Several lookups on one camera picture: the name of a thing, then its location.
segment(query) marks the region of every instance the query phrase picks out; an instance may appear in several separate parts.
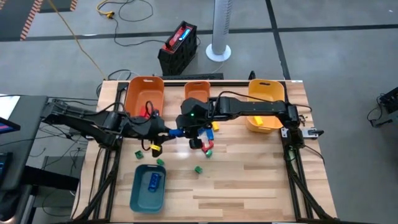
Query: yellow bin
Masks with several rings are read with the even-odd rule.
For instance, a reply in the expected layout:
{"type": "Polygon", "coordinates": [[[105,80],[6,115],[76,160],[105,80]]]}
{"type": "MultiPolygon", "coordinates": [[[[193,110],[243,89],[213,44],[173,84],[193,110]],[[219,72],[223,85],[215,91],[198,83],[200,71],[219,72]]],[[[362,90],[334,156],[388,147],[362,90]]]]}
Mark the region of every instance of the yellow bin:
{"type": "MultiPolygon", "coordinates": [[[[277,81],[270,80],[251,80],[249,83],[249,96],[268,101],[285,101],[285,88],[277,81]]],[[[248,101],[259,101],[248,98],[248,101]]],[[[257,125],[253,116],[246,119],[246,127],[250,131],[260,133],[271,133],[283,127],[282,123],[275,116],[261,116],[262,125],[257,125]]]]}

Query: yellow cable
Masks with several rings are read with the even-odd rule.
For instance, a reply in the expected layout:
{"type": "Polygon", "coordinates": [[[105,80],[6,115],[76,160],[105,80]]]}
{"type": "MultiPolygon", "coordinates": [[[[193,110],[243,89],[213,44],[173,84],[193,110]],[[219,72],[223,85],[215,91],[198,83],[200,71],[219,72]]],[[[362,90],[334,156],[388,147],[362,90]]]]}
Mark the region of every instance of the yellow cable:
{"type": "Polygon", "coordinates": [[[81,47],[79,40],[77,39],[75,33],[73,33],[72,29],[70,28],[70,26],[68,25],[68,23],[66,22],[66,20],[61,16],[60,12],[58,12],[57,7],[55,7],[54,3],[52,2],[52,0],[47,0],[50,4],[50,6],[52,7],[52,9],[58,14],[58,16],[61,17],[63,23],[65,23],[65,25],[67,26],[67,28],[69,29],[69,31],[72,33],[73,38],[75,38],[75,41],[77,43],[77,45],[79,45],[80,50],[91,60],[91,62],[93,62],[93,64],[95,65],[95,67],[97,67],[97,69],[99,70],[99,72],[102,74],[102,76],[104,77],[104,80],[107,80],[105,73],[100,69],[100,67],[97,65],[97,63],[95,63],[95,61],[88,55],[87,52],[85,52],[83,50],[83,47],[81,47]]]}
{"type": "Polygon", "coordinates": [[[107,0],[102,0],[100,3],[98,3],[97,7],[95,8],[97,10],[97,12],[99,12],[102,15],[108,15],[108,14],[113,13],[113,11],[104,12],[104,11],[101,11],[101,10],[98,9],[100,7],[100,5],[104,4],[106,1],[107,0]]]}

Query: blue tray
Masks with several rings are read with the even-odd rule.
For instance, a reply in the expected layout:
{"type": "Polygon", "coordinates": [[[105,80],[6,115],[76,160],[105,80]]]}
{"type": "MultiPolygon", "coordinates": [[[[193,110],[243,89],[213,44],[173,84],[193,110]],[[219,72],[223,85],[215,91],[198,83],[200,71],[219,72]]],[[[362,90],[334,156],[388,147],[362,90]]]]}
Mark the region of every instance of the blue tray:
{"type": "Polygon", "coordinates": [[[135,212],[158,213],[163,207],[166,169],[157,165],[139,165],[132,184],[130,208],[135,212]],[[159,188],[148,191],[152,173],[160,175],[159,188]]]}

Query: black crate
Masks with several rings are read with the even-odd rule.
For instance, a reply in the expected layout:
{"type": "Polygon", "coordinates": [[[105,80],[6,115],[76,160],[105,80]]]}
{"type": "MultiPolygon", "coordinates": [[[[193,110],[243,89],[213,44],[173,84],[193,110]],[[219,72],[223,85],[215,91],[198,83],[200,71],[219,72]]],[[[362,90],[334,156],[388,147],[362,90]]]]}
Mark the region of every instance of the black crate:
{"type": "Polygon", "coordinates": [[[197,27],[182,21],[159,50],[157,58],[163,75],[180,75],[194,58],[197,48],[197,27]],[[189,33],[180,40],[187,29],[190,29],[189,33]]]}

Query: black stand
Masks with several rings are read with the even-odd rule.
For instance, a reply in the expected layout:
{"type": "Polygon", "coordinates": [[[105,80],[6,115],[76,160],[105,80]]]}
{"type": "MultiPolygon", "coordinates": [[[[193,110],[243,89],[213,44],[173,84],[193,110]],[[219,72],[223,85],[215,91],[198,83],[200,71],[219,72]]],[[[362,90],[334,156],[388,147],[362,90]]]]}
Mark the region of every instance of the black stand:
{"type": "Polygon", "coordinates": [[[38,185],[75,191],[79,184],[79,179],[35,167],[25,166],[21,182],[27,185],[38,185]]]}

